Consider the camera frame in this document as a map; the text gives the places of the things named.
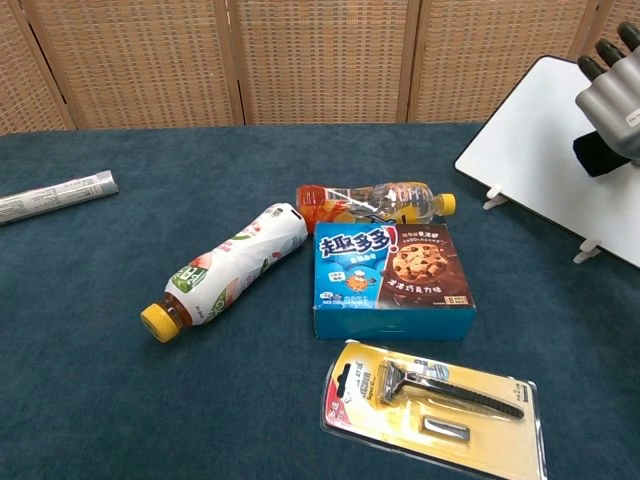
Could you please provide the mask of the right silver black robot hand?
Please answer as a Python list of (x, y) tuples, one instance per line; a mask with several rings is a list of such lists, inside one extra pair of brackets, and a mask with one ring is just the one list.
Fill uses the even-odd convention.
[(640, 27), (623, 21), (617, 34), (628, 54), (601, 38), (596, 52), (604, 65), (589, 55), (578, 58), (578, 68), (590, 85), (575, 103), (606, 144), (640, 168)]

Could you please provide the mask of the black sponge pad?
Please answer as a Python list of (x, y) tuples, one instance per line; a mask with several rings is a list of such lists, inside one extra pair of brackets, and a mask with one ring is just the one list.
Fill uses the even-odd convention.
[(572, 147), (579, 163), (591, 177), (608, 174), (631, 162), (612, 150), (597, 131), (576, 138)]

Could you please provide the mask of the white magnetic board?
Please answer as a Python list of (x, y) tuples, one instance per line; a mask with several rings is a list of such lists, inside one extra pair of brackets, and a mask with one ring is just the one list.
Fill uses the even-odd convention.
[(593, 129), (575, 103), (589, 85), (576, 63), (537, 59), (456, 159), (457, 171), (640, 268), (640, 166), (590, 176), (573, 150)]

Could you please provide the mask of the clear orange label bottle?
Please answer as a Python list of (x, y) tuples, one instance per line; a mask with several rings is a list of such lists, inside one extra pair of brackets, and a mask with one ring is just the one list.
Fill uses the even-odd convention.
[(297, 188), (296, 206), (314, 228), (318, 223), (428, 224), (453, 215), (457, 201), (454, 194), (435, 194), (422, 182), (356, 188), (309, 184)]

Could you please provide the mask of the blue cookie box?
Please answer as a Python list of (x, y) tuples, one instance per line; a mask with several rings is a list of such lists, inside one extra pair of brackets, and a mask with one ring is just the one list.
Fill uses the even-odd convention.
[(320, 339), (458, 341), (476, 304), (447, 225), (319, 223)]

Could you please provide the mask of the woven folding screen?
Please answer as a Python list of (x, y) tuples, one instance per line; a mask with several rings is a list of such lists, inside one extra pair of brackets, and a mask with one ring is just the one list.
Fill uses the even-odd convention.
[(0, 0), (0, 135), (477, 122), (640, 0)]

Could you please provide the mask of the yellow razor blister pack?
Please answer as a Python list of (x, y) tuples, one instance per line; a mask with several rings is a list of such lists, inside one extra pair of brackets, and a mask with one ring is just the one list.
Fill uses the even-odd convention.
[(499, 480), (548, 480), (534, 382), (347, 340), (323, 392), (324, 430)]

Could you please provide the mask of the white peach tea bottle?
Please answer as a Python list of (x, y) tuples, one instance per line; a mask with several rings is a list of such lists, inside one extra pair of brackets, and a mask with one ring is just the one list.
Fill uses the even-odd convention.
[(162, 298), (141, 312), (142, 323), (166, 343), (186, 327), (212, 321), (307, 236), (306, 222), (291, 204), (269, 206), (236, 235), (175, 272)]

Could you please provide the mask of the dark blue table cloth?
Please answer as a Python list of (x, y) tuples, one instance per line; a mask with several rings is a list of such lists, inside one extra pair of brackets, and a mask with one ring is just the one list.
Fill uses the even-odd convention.
[(316, 183), (424, 181), (477, 304), (461, 342), (398, 351), (535, 382), (550, 480), (640, 480), (640, 270), (453, 163), (473, 125), (305, 125), (0, 136), (0, 196), (111, 170), (116, 195), (0, 227), (0, 480), (470, 480), (321, 427), (341, 350), (313, 328), (313, 249), (214, 322), (157, 342), (170, 276)]

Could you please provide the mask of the white silver toothpaste tube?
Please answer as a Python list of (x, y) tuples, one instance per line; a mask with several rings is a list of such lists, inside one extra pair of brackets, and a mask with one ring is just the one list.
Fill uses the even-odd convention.
[(0, 225), (117, 194), (110, 170), (56, 185), (0, 197)]

